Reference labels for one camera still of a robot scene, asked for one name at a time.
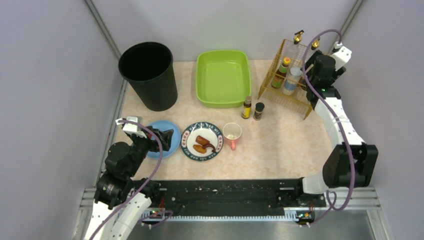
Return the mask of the dark sauce dispenser bottle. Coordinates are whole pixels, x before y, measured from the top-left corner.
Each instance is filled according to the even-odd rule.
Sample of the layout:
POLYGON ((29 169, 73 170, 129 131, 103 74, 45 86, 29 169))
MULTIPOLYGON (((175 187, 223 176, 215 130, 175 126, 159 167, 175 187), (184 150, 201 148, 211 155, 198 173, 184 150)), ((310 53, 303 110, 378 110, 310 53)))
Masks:
POLYGON ((319 46, 320 46, 320 40, 321 40, 321 38, 320 37, 318 37, 317 39, 315 39, 312 43, 311 43, 311 46, 310 46, 310 49, 312 50, 312 51, 315 51, 315 50, 317 50, 318 48, 319 48, 319 46))

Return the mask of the clear oil dispenser bottle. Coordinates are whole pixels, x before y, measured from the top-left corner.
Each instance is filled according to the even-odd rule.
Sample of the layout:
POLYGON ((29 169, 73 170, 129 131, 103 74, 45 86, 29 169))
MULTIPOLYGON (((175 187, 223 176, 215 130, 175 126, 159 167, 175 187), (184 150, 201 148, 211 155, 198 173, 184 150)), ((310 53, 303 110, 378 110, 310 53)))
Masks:
POLYGON ((290 58, 291 64, 294 64, 295 60, 297 59, 297 56, 300 51, 300 42, 303 39, 302 35, 304 34, 304 32, 305 32, 304 30, 300 30, 294 34, 293 42, 290 45, 288 50, 288 57, 290 58))

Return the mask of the silver lid glass jar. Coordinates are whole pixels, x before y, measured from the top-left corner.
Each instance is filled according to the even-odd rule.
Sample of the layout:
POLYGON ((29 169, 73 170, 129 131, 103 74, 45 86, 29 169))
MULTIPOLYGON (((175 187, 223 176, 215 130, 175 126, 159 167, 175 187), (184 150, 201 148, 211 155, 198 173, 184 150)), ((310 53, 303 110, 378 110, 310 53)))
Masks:
POLYGON ((303 72, 300 67, 293 66, 290 68, 283 84, 283 93, 285 95, 290 96, 293 94, 298 85, 298 82, 302 77, 302 74, 303 72))

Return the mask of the white plate green rim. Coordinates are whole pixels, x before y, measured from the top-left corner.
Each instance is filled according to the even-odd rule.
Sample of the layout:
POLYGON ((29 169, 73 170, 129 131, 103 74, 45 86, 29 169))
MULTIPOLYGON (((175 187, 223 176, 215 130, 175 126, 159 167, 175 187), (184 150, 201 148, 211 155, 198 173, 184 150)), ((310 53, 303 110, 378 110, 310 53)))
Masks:
POLYGON ((194 161, 213 159, 220 153, 223 145, 222 131, 210 122, 195 122, 181 134, 180 148, 187 158, 194 161))

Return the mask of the green label sauce bottle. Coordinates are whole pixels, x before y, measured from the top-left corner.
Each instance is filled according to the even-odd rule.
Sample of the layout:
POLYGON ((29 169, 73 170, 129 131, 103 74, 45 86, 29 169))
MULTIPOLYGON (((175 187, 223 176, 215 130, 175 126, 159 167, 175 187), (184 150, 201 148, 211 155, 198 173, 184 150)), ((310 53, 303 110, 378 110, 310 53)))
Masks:
POLYGON ((279 89, 283 81, 287 75, 287 72, 289 70, 289 66, 291 64, 292 60, 289 57, 284 57, 282 59, 281 64, 279 65, 277 71, 275 72, 274 78, 271 82, 271 87, 274 89, 279 89))

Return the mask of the pink mug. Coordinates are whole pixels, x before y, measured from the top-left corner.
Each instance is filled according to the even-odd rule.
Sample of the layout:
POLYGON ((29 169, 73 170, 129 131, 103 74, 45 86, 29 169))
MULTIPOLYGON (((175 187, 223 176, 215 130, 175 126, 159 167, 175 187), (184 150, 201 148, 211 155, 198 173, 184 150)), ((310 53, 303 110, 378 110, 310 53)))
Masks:
POLYGON ((237 143, 242 136, 242 128, 235 122, 229 122, 222 128, 224 143, 230 147, 232 151, 236 150, 237 143))

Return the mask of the small black cap bottle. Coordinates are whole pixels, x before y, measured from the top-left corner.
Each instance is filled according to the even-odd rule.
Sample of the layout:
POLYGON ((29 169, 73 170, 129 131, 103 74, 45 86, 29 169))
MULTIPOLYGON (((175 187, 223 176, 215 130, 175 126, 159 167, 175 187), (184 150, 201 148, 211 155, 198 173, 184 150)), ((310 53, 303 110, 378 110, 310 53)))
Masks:
POLYGON ((263 102, 257 102, 255 104, 255 110, 253 115, 254 120, 259 121, 262 119, 262 114, 264 109, 265 109, 265 104, 263 102))

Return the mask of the small yellow label bottle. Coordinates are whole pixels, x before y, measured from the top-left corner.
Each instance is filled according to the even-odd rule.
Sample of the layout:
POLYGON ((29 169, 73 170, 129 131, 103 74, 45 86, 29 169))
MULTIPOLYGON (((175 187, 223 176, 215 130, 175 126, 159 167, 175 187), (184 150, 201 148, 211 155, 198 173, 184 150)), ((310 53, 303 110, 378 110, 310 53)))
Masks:
POLYGON ((252 97, 247 96, 243 103, 243 109, 241 112, 241 117, 243 119, 248 119, 251 115, 251 108, 252 108, 252 97))

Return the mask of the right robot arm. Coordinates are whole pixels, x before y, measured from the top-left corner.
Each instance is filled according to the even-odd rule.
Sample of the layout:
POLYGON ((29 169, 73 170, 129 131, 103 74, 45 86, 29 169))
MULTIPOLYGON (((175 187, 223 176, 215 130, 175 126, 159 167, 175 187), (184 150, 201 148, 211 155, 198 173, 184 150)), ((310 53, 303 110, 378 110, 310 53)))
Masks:
POLYGON ((354 129, 345 113, 334 82, 346 72, 352 52, 343 46, 330 55, 317 50, 304 64, 306 98, 324 123, 332 152, 320 173, 302 179, 305 194, 323 194, 329 189, 369 186, 378 158, 378 149, 354 129))

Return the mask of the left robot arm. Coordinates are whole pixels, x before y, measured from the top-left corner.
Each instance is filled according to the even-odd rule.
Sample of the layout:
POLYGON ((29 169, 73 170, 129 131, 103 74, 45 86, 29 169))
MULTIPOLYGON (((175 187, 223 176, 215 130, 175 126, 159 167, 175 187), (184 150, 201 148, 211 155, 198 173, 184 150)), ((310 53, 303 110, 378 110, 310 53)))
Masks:
POLYGON ((152 204, 159 192, 159 184, 146 178, 133 180, 148 152, 159 152, 171 147, 174 130, 161 131, 148 127, 140 134, 128 137, 132 144, 120 141, 109 147, 105 172, 96 184, 91 219, 84 236, 86 240, 125 240, 139 218, 152 204))

